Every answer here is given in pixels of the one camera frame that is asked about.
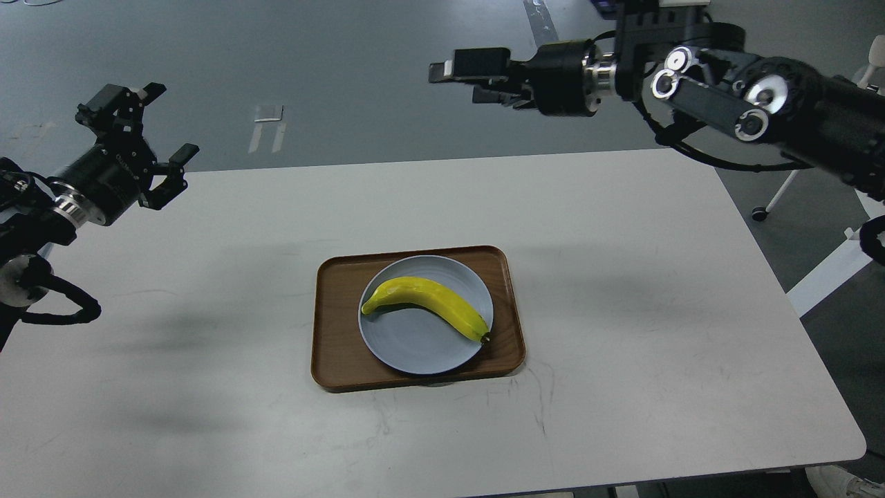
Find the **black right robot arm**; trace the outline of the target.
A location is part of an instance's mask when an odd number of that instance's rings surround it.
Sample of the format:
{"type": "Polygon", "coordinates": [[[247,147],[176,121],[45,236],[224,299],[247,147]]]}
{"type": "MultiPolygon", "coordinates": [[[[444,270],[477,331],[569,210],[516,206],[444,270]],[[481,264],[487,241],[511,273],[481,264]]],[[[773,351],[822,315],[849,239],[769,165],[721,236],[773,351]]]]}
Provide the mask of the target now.
{"type": "Polygon", "coordinates": [[[714,22],[706,1],[595,1],[615,28],[543,44],[459,48],[429,66],[430,83],[464,83],[474,103],[544,116],[591,117],[602,98],[631,103],[658,145],[740,172],[821,168],[883,201],[883,97],[803,61],[744,50],[740,26],[714,22]]]}

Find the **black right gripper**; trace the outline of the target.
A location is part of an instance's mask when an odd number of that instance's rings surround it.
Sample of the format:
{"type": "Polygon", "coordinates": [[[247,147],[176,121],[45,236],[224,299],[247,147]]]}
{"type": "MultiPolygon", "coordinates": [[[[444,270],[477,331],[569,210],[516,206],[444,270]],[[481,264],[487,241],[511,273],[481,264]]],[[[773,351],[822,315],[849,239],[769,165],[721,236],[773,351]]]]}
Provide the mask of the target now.
{"type": "Polygon", "coordinates": [[[535,110],[544,116],[592,117],[602,98],[615,95],[617,59],[590,39],[551,42],[527,61],[505,47],[457,48],[429,65],[429,83],[474,83],[474,104],[535,110]],[[481,84],[522,84],[522,89],[481,84]]]}

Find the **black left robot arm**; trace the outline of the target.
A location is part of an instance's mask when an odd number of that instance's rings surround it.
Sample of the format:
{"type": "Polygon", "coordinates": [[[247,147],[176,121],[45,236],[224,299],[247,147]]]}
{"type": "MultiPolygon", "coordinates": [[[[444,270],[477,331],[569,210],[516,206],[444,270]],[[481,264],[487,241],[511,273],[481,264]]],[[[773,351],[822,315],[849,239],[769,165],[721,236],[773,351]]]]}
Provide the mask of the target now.
{"type": "Polygon", "coordinates": [[[187,189],[185,166],[199,148],[181,145],[162,162],[143,135],[145,109],[165,91],[157,82],[141,89],[105,85],[75,116],[94,133],[95,144],[52,176],[2,158],[3,342],[18,324],[98,319],[98,300],[56,275],[48,253],[69,246],[87,223],[110,226],[133,205],[161,210],[187,189]]]}

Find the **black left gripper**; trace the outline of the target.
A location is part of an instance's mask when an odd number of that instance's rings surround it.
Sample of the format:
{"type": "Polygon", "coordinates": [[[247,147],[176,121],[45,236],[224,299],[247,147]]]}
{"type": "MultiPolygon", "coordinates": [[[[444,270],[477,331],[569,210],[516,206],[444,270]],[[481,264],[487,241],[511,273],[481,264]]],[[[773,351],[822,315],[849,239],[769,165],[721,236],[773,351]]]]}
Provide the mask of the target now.
{"type": "Polygon", "coordinates": [[[165,91],[157,82],[141,89],[109,83],[77,105],[76,123],[91,130],[97,144],[51,174],[48,184],[56,194],[82,196],[91,223],[110,226],[135,204],[161,210],[189,186],[185,166],[199,146],[181,145],[167,162],[157,162],[143,136],[145,108],[165,91]]]}

